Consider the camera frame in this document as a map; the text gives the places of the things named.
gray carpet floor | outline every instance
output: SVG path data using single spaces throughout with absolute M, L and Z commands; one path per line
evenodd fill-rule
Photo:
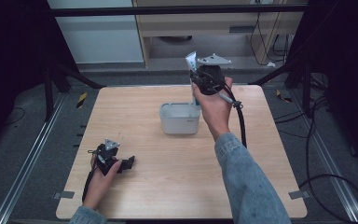
M 153 59 L 168 57 L 166 51 L 153 52 Z M 108 86 L 125 85 L 181 85 L 188 84 L 186 69 L 153 69 L 149 67 L 140 73 L 139 71 L 121 71 L 112 73 L 85 73 L 86 77 Z M 266 75 L 272 68 L 268 67 L 239 67 L 228 68 L 224 74 L 233 77 L 236 83 L 248 83 Z M 277 89 L 282 88 L 284 76 L 274 79 L 263 87 L 268 100 L 268 105 L 274 118 L 296 113 L 299 108 L 295 103 L 287 103 L 276 94 Z M 93 104 L 98 90 L 83 85 L 82 83 L 68 78 L 72 84 L 69 93 L 57 93 L 64 95 L 62 111 L 43 146 L 37 162 L 31 172 L 28 181 L 18 199 L 9 219 L 12 223 L 43 223 L 60 222 L 55 216 L 58 200 L 53 199 L 55 192 L 61 192 L 64 188 L 66 178 L 69 175 L 71 166 L 76 156 L 77 147 L 80 144 L 82 133 L 85 131 L 90 117 Z M 81 93 L 88 94 L 85 103 L 81 108 L 76 108 Z M 313 98 L 321 95 L 318 91 L 312 92 Z M 0 204 L 26 160 L 34 140 L 44 125 L 45 105 L 44 87 L 36 86 L 21 93 L 16 100 L 16 108 L 7 120 L 7 125 L 0 133 Z M 317 131 L 324 140 L 333 160 L 341 173 L 358 187 L 358 158 L 350 153 L 350 145 L 346 136 L 340 129 L 333 113 L 329 111 L 328 105 L 320 108 L 315 113 Z M 306 138 L 309 129 L 302 118 L 290 122 L 277 124 L 281 139 L 286 150 L 288 159 L 294 171 L 298 184 L 306 178 Z M 323 160 L 316 150 L 314 142 L 310 142 L 310 173 L 318 175 L 326 173 Z M 312 182 L 315 193 L 330 210 L 341 217 L 348 218 L 341 200 L 336 194 L 336 189 L 329 178 Z M 300 220 L 293 220 L 293 223 L 341 223 L 336 218 L 325 212 L 317 204 L 314 197 L 305 199 L 308 208 L 308 215 Z

denim sleeve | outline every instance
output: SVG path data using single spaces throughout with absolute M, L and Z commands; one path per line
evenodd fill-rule
M 277 192 L 233 133 L 220 135 L 214 150 L 234 223 L 291 223 Z
M 79 206 L 72 216 L 69 224 L 105 224 L 106 218 L 97 213 L 96 211 L 85 207 Z

white cabinet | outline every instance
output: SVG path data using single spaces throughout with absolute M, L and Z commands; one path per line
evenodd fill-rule
M 48 0 L 48 3 L 51 8 L 132 7 L 131 0 Z M 56 20 L 79 67 L 144 63 L 132 15 L 57 17 Z

light wood table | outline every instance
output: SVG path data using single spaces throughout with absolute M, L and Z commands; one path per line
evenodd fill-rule
M 242 101 L 248 148 L 278 191 L 290 217 L 304 217 L 302 199 L 282 141 L 258 86 L 233 86 Z M 200 117 L 199 131 L 191 135 L 163 133 L 159 108 L 167 102 L 191 102 L 190 86 L 114 87 L 101 89 L 65 186 L 73 199 L 62 198 L 57 217 L 67 219 L 79 205 L 90 171 L 91 154 L 110 138 L 121 144 L 117 157 L 134 155 L 131 170 L 115 177 L 100 211 L 114 219 L 231 218 L 214 141 Z M 240 136 L 236 110 L 230 129 Z

